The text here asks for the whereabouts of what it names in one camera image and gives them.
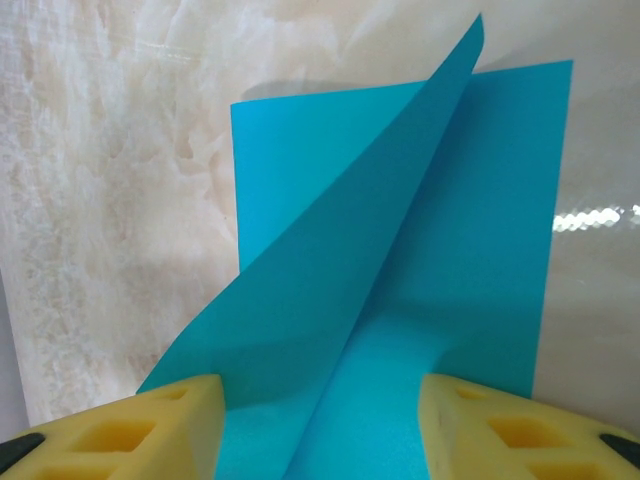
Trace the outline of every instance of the square hole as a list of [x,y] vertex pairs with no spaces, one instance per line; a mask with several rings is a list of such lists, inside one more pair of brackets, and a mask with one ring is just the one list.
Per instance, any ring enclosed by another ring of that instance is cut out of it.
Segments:
[[113,467],[47,467],[37,480],[107,480],[115,471]]
[[489,425],[509,448],[550,448],[570,445],[553,427],[528,417],[494,417]]
[[111,420],[86,432],[73,446],[74,452],[133,452],[153,430],[153,422]]
[[468,400],[481,400],[483,398],[487,398],[485,393],[470,387],[456,387],[456,393],[459,397],[466,398]]
[[531,473],[538,480],[610,480],[598,465],[595,464],[567,464],[567,465],[531,465]]

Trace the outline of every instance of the marble wall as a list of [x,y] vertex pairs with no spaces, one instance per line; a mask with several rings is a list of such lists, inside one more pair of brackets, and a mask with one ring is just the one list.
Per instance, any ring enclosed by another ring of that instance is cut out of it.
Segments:
[[482,10],[481,68],[576,59],[536,393],[640,431],[639,7],[2,2],[0,267],[30,421],[133,393],[236,275],[231,102],[426,78]]

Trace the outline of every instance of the blue paper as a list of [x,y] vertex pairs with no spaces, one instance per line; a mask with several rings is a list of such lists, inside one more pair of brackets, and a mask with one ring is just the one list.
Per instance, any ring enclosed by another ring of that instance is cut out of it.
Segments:
[[428,478],[424,373],[530,393],[570,68],[471,80],[482,38],[426,82],[233,106],[242,272],[140,389],[222,375],[216,478]]
[[[407,87],[398,87],[398,115],[388,118],[369,145],[362,142],[362,151],[348,145],[349,135],[335,137],[341,143],[326,154],[347,150],[357,157],[187,326],[142,385],[145,391],[193,375],[222,375],[227,416],[216,478],[269,480],[285,474],[468,83],[482,36],[478,21],[408,102]],[[370,90],[370,100],[387,95],[388,88]],[[290,114],[313,110],[307,106],[313,97],[297,99]],[[267,103],[276,107],[274,118],[285,117],[278,102]],[[352,116],[354,105],[342,103],[344,114]],[[308,138],[309,128],[329,132],[328,118],[304,115],[289,122],[287,138]],[[366,110],[357,119],[383,124]],[[283,138],[282,125],[270,125]],[[372,130],[353,125],[359,132]],[[304,159],[318,148],[248,141],[252,150],[244,154],[253,158],[280,158],[280,150],[269,151],[269,145],[281,147],[285,159]],[[236,152],[243,155],[241,148]]]

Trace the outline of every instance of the yellow foam block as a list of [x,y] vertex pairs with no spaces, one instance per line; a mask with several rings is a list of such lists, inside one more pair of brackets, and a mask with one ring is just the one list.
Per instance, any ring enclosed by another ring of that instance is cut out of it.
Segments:
[[600,435],[637,438],[532,400],[427,375],[418,413],[432,480],[640,478],[640,470]]
[[23,432],[46,438],[2,480],[210,480],[223,424],[220,377],[193,377]]

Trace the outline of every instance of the black plastic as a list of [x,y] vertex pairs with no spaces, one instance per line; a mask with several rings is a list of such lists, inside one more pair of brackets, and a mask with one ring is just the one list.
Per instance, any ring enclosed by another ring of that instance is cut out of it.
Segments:
[[618,437],[617,435],[612,435],[610,433],[603,433],[600,435],[600,440],[640,470],[640,443]]
[[43,434],[28,433],[22,437],[0,443],[0,475],[26,457],[42,442],[44,442]]

